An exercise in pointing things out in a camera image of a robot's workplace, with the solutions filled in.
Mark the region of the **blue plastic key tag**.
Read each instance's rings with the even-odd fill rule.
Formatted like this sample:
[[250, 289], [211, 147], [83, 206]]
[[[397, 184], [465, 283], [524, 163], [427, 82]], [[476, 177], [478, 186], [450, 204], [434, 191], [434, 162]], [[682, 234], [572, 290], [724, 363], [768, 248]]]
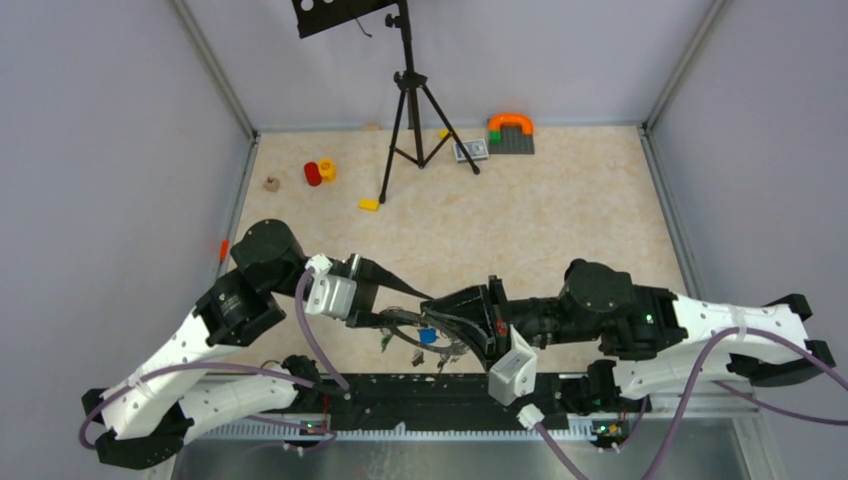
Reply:
[[419, 329], [418, 336], [422, 345], [432, 345], [439, 339], [437, 330], [432, 327]]

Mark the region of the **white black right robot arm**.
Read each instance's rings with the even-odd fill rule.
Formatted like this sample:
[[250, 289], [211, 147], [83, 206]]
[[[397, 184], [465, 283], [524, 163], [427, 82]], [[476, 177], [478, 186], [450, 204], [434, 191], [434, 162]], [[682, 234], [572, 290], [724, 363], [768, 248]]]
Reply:
[[711, 303], [583, 259], [565, 270], [554, 297], [509, 299], [491, 277], [426, 301], [421, 312], [474, 353], [489, 394], [504, 405], [534, 391], [538, 353], [551, 345], [597, 343], [602, 359], [579, 388], [600, 412], [689, 379], [782, 387], [834, 365], [828, 345], [805, 329], [812, 311], [803, 295], [757, 307]]

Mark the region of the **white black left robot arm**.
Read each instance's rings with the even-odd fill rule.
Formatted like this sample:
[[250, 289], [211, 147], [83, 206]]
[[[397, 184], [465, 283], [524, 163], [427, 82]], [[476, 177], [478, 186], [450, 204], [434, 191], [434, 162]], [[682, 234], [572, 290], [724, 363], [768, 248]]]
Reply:
[[285, 319], [277, 297], [295, 301], [300, 323], [311, 315], [377, 328], [380, 288], [415, 289], [360, 255], [337, 260], [304, 253], [291, 228], [267, 219], [251, 226], [230, 251], [235, 268], [219, 277], [179, 328], [123, 382], [82, 398], [87, 424], [102, 434], [84, 447], [100, 462], [132, 470], [163, 463], [207, 431], [267, 410], [308, 413], [329, 387], [327, 356], [293, 356], [269, 368], [228, 357]]

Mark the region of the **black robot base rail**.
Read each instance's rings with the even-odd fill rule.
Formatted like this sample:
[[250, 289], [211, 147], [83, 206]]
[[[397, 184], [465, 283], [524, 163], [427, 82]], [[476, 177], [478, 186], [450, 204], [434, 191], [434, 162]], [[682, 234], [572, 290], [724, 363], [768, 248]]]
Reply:
[[296, 400], [281, 412], [287, 418], [305, 415], [340, 432], [371, 433], [402, 426], [408, 432], [504, 433], [521, 430], [519, 411], [534, 405], [548, 430], [568, 429], [572, 416], [615, 415], [615, 422], [598, 423], [591, 430], [597, 445], [610, 447], [622, 443], [634, 429], [629, 417], [643, 417], [652, 405], [648, 397], [620, 396], [603, 370], [607, 364], [596, 362], [589, 373], [577, 376], [540, 373], [532, 393], [505, 406], [489, 394], [484, 374], [348, 374], [349, 388], [343, 390], [319, 373], [315, 361], [291, 355], [280, 367], [316, 386], [298, 386]]

